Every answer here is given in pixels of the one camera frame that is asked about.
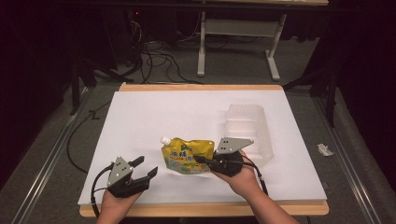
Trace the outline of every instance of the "human hand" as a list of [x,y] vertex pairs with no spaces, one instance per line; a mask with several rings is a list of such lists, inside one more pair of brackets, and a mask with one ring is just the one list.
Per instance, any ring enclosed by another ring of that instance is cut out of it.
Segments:
[[116,198],[106,190],[103,194],[101,213],[96,223],[120,223],[142,193],[143,191],[129,198]]
[[[239,152],[242,154],[242,156],[246,157],[246,153],[243,150],[239,150]],[[243,158],[244,161],[251,163],[245,157]],[[212,173],[217,177],[219,177],[220,179],[227,182],[235,193],[241,195],[246,200],[249,197],[255,195],[256,192],[258,191],[262,192],[262,189],[260,188],[259,183],[257,182],[256,176],[254,174],[254,169],[251,166],[246,166],[246,165],[242,166],[241,172],[233,177],[229,177],[227,175],[223,175],[213,171]]]

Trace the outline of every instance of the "translucent plastic container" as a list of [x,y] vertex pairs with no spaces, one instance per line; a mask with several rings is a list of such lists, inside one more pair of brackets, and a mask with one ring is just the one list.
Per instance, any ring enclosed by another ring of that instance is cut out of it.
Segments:
[[243,150],[259,167],[274,157],[264,109],[260,105],[231,105],[225,113],[225,136],[253,140],[254,143]]

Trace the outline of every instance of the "table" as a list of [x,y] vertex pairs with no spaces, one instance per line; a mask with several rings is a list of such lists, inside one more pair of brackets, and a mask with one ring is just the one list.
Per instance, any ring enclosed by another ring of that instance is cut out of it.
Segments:
[[[280,5],[303,5],[303,6],[327,6],[328,0],[307,1],[277,1],[277,0],[209,0],[206,2],[238,2],[255,4],[280,4]],[[270,68],[273,81],[279,81],[280,76],[276,68],[274,55],[285,25],[287,14],[281,14],[278,21],[236,21],[207,19],[205,11],[201,13],[201,42],[198,54],[198,77],[205,75],[205,35],[246,35],[265,36],[272,38],[272,46],[265,50],[265,58]]]
[[[120,87],[120,91],[276,91],[283,92],[280,86],[268,86],[268,85],[126,85],[123,84]],[[104,142],[99,140],[98,147],[100,147]],[[268,183],[270,196],[271,183]],[[282,208],[284,208],[289,214],[294,216],[322,216],[329,212],[329,206],[325,199],[319,200],[281,200],[276,201]],[[84,217],[93,217],[94,213],[92,208],[88,204],[82,204],[80,207],[80,213]],[[128,213],[128,217],[242,217],[242,216],[253,216],[253,213],[246,202],[239,200],[238,202],[209,202],[209,203],[136,203]]]

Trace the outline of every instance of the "small white paper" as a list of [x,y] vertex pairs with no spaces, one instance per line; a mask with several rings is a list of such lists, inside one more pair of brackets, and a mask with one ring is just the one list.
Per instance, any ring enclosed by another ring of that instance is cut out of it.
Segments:
[[334,153],[328,149],[327,146],[323,144],[318,145],[318,150],[323,156],[332,156]]

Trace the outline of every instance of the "human arm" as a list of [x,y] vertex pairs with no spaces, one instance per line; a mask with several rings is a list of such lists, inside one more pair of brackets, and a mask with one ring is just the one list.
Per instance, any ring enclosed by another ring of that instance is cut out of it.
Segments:
[[142,193],[143,191],[136,193],[129,198],[116,198],[106,190],[103,195],[101,212],[96,224],[120,223]]
[[241,172],[233,177],[212,173],[227,182],[235,193],[245,198],[259,223],[298,223],[262,191],[252,167],[244,165]]

